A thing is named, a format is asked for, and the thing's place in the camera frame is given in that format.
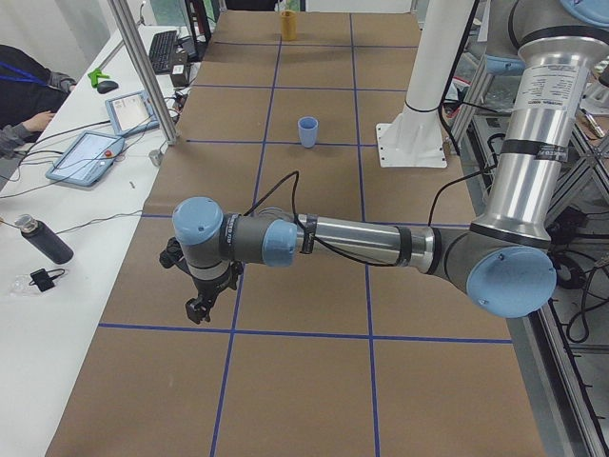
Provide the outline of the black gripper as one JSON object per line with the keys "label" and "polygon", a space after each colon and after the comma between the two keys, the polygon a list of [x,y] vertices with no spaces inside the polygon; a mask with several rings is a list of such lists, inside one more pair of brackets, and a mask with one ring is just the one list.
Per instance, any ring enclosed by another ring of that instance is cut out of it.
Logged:
{"label": "black gripper", "polygon": [[210,310],[217,297],[225,289],[237,289],[239,276],[244,272],[241,262],[220,261],[208,268],[196,268],[188,265],[194,285],[198,291],[197,298],[191,298],[185,303],[187,318],[196,325],[204,319],[210,322]]}

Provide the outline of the person's forearm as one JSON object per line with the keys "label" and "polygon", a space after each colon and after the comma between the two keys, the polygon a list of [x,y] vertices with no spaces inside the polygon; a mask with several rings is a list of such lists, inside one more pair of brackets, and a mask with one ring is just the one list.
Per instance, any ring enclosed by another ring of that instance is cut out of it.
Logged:
{"label": "person's forearm", "polygon": [[28,130],[23,123],[16,126],[6,125],[1,128],[0,153],[2,158],[11,158],[14,150],[27,143],[33,132]]}

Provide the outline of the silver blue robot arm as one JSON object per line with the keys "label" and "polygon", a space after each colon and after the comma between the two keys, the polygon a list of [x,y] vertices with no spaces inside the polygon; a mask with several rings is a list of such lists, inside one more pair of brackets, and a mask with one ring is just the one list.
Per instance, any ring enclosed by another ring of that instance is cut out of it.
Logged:
{"label": "silver blue robot arm", "polygon": [[260,204],[226,213],[210,198],[189,198],[173,211],[174,236],[160,257],[196,287],[187,317],[206,321],[245,265],[287,267],[317,247],[372,267],[416,268],[500,317],[542,308],[558,281],[546,216],[586,82],[608,52],[608,5],[500,1],[489,34],[489,56],[523,72],[485,209],[468,228],[385,228]]}

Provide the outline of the person's hand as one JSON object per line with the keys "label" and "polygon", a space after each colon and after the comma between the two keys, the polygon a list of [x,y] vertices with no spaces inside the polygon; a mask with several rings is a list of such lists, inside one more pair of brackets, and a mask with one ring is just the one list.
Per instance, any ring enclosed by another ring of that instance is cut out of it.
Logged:
{"label": "person's hand", "polygon": [[32,116],[30,119],[23,122],[23,127],[32,133],[42,132],[49,125],[50,121],[55,116],[54,112],[49,110],[39,112]]}

